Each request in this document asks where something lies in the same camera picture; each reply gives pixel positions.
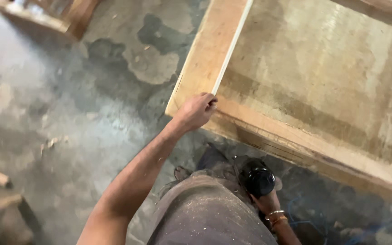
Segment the white strip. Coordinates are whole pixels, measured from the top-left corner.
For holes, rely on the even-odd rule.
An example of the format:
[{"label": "white strip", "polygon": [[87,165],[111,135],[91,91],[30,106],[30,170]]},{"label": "white strip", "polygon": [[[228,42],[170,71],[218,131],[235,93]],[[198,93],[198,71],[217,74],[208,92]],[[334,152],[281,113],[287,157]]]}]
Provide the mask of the white strip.
[{"label": "white strip", "polygon": [[219,76],[217,77],[216,83],[214,84],[212,94],[216,95],[219,86],[221,85],[221,81],[223,75],[225,74],[226,67],[228,66],[229,60],[231,59],[232,52],[234,51],[235,45],[237,44],[238,37],[240,36],[241,29],[243,29],[244,22],[246,21],[247,15],[249,13],[250,7],[252,6],[253,0],[247,0],[246,6],[244,7],[243,13],[240,18],[240,22],[238,23],[237,30],[235,30],[234,37],[232,38],[231,45],[229,46],[228,52],[226,53],[226,58],[223,61],[222,69],[220,70]]}]

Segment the wooden furniture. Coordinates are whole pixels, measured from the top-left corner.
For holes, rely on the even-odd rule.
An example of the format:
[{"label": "wooden furniture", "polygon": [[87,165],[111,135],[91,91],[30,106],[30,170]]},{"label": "wooden furniture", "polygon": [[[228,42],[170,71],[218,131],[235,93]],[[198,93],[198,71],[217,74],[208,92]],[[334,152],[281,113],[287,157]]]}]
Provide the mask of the wooden furniture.
[{"label": "wooden furniture", "polygon": [[0,12],[78,41],[98,3],[99,0],[0,0]]},{"label": "wooden furniture", "polygon": [[254,0],[234,47],[249,1],[211,0],[166,114],[218,86],[205,129],[392,201],[392,1]]}]

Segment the forearm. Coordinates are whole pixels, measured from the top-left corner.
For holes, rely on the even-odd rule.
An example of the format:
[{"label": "forearm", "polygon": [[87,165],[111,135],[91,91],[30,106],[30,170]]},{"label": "forearm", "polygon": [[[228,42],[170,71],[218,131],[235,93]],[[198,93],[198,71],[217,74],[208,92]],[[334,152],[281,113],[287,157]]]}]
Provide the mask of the forearm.
[{"label": "forearm", "polygon": [[299,241],[299,239],[297,239],[296,234],[288,224],[288,220],[279,220],[272,225],[272,230],[276,233],[276,236],[278,237],[279,245],[301,245],[301,242]]},{"label": "forearm", "polygon": [[102,194],[95,211],[128,222],[149,194],[166,158],[184,134],[171,120],[117,175]]}]

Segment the wood shavings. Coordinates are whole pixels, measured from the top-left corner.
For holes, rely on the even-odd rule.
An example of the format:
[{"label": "wood shavings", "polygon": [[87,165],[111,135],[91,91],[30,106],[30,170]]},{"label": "wood shavings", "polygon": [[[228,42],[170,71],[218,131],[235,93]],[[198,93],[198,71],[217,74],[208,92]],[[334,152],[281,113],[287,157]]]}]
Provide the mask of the wood shavings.
[{"label": "wood shavings", "polygon": [[51,140],[47,140],[45,144],[41,144],[40,145],[40,155],[43,155],[43,151],[45,149],[51,149],[54,147],[54,145],[60,141],[64,141],[64,142],[69,142],[69,136],[65,135],[65,136],[60,136],[60,137],[55,137],[52,138]]}]

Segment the wood grain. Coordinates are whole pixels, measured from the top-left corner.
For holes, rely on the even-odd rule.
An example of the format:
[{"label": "wood grain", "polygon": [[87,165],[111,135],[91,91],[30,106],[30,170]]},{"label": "wood grain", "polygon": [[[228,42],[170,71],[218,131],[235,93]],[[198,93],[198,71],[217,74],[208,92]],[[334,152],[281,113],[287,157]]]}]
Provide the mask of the wood grain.
[{"label": "wood grain", "polygon": [[188,97],[212,91],[247,2],[248,0],[210,2],[167,104],[166,114],[175,114]]}]

